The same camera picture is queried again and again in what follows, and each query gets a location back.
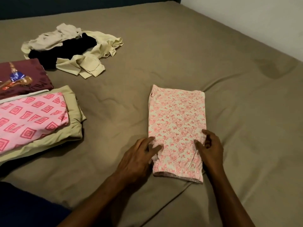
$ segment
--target pink patterned fabric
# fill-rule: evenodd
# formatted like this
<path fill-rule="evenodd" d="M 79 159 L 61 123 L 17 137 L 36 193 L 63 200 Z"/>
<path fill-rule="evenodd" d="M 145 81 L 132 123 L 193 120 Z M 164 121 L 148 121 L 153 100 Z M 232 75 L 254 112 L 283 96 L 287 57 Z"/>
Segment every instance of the pink patterned fabric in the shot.
<path fill-rule="evenodd" d="M 184 91 L 153 86 L 149 97 L 149 137 L 154 147 L 164 144 L 155 155 L 154 175 L 178 177 L 203 182 L 202 161 L 194 139 L 205 140 L 205 95 L 201 91 Z"/>
<path fill-rule="evenodd" d="M 0 104 L 0 154 L 42 138 L 68 122 L 61 92 Z"/>

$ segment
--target pale yellow garment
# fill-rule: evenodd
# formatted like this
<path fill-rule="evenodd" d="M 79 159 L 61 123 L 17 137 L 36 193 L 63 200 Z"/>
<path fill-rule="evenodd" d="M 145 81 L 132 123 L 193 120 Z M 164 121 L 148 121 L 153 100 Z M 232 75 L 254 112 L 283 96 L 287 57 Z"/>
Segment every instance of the pale yellow garment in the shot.
<path fill-rule="evenodd" d="M 51 133 L 42 139 L 35 140 L 18 149 L 5 152 L 4 154 L 0 155 L 0 165 L 8 160 L 30 156 L 51 147 L 61 145 L 67 141 L 82 139 L 81 122 L 84 121 L 86 117 L 78 105 L 75 94 L 67 85 L 50 91 L 50 93 L 53 92 L 62 92 L 64 96 L 68 108 L 69 125 L 56 130 L 54 133 Z"/>
<path fill-rule="evenodd" d="M 95 38 L 97 45 L 82 55 L 74 55 L 71 60 L 58 58 L 56 68 L 76 76 L 80 74 L 84 79 L 87 79 L 91 76 L 97 77 L 105 70 L 99 59 L 109 55 L 114 56 L 116 48 L 122 46 L 123 42 L 122 38 L 116 38 L 98 31 L 83 31 L 83 33 Z M 24 53 L 24 57 L 29 59 L 30 48 L 23 44 L 21 50 Z"/>

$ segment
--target maroon shirt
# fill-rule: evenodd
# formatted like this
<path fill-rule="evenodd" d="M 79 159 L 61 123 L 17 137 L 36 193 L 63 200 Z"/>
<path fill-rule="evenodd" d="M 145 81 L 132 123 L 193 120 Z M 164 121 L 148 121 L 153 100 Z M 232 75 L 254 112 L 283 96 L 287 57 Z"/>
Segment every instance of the maroon shirt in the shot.
<path fill-rule="evenodd" d="M 38 59 L 0 63 L 0 99 L 53 88 Z"/>

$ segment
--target person's left hand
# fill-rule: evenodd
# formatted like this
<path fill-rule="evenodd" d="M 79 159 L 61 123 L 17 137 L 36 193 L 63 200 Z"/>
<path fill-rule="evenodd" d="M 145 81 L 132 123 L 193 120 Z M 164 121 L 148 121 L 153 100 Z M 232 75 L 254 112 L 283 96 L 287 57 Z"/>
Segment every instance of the person's left hand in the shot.
<path fill-rule="evenodd" d="M 148 150 L 148 144 L 155 137 L 142 138 L 125 152 L 116 173 L 123 177 L 127 184 L 134 183 L 146 176 L 151 158 L 162 149 L 161 145 Z"/>

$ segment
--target bed sheet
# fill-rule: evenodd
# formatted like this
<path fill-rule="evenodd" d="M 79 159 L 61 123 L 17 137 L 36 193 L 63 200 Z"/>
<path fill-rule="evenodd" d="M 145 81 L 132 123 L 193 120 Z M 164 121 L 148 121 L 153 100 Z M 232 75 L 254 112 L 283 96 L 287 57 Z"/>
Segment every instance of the bed sheet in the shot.
<path fill-rule="evenodd" d="M 24 41 L 61 23 L 122 37 L 106 71 L 69 85 L 87 117 L 82 141 L 59 146 L 3 181 L 75 207 L 148 135 L 148 98 L 162 88 L 205 92 L 207 128 L 223 142 L 226 174 L 256 226 L 299 226 L 302 210 L 303 65 L 174 2 L 0 21 L 0 61 L 22 59 Z M 201 185 L 150 176 L 116 200 L 116 226 L 221 226 L 207 177 Z"/>

